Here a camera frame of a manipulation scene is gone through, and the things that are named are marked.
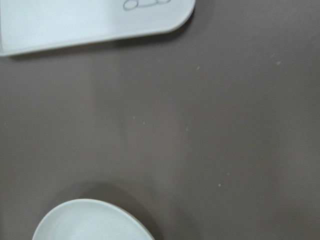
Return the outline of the white rabbit tray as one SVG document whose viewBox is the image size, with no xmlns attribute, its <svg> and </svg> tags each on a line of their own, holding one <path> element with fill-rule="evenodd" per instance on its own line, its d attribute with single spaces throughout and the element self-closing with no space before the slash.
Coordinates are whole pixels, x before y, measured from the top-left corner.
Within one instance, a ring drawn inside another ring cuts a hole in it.
<svg viewBox="0 0 320 240">
<path fill-rule="evenodd" d="M 3 0 L 3 57 L 170 33 L 192 15 L 193 0 Z"/>
</svg>

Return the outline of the white round plate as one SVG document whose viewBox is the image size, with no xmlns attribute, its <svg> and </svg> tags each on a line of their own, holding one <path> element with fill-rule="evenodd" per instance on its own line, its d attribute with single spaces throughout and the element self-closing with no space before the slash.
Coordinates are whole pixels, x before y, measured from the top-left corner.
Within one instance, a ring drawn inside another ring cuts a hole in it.
<svg viewBox="0 0 320 240">
<path fill-rule="evenodd" d="M 153 240 L 148 229 L 126 210 L 96 199 L 74 199 L 50 210 L 34 240 Z"/>
</svg>

